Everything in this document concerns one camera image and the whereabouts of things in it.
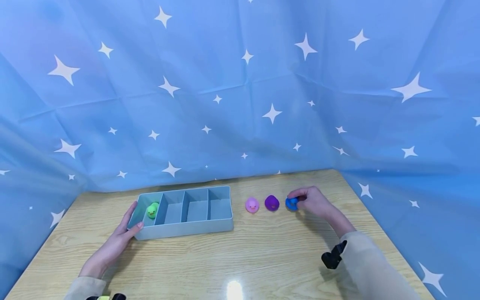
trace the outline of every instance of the beige sleeve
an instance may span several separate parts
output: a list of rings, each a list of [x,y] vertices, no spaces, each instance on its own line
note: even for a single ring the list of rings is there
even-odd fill
[[[77,277],[63,300],[86,300],[91,296],[102,296],[107,283],[92,277]]]
[[[347,240],[341,254],[342,261],[364,299],[420,300],[418,294],[388,263],[368,236],[354,231],[340,240]]]

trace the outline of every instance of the green rubber duck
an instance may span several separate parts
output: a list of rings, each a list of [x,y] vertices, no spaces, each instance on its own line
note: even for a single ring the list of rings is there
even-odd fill
[[[157,211],[158,211],[158,202],[153,202],[152,204],[150,204],[149,207],[147,207],[147,216],[150,219],[155,219]]]

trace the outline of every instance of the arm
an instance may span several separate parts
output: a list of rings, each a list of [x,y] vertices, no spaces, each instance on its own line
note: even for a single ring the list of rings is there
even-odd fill
[[[347,241],[340,255],[348,274],[364,299],[417,300],[417,293],[385,259],[365,234],[358,232],[347,217],[316,187],[300,188],[288,194],[297,197],[297,206],[325,219],[340,242]]]
[[[120,257],[128,243],[143,228],[143,222],[138,223],[130,230],[127,225],[137,202],[135,201],[123,216],[112,235],[95,253],[85,262],[78,277],[72,282],[64,300],[86,300],[91,296],[102,296],[107,283],[102,280],[103,274]]]

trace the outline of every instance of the blue backdrop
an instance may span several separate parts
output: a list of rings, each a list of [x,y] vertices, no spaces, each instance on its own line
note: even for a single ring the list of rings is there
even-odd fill
[[[83,191],[323,168],[437,299],[476,298],[479,8],[2,1],[0,298]]]

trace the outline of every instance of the gray plastic tray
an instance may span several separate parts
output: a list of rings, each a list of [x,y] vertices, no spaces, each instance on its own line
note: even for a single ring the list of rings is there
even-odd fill
[[[159,203],[155,219],[146,211],[153,202]],[[141,221],[144,228],[135,235],[137,240],[233,230],[230,187],[140,194],[128,228]]]

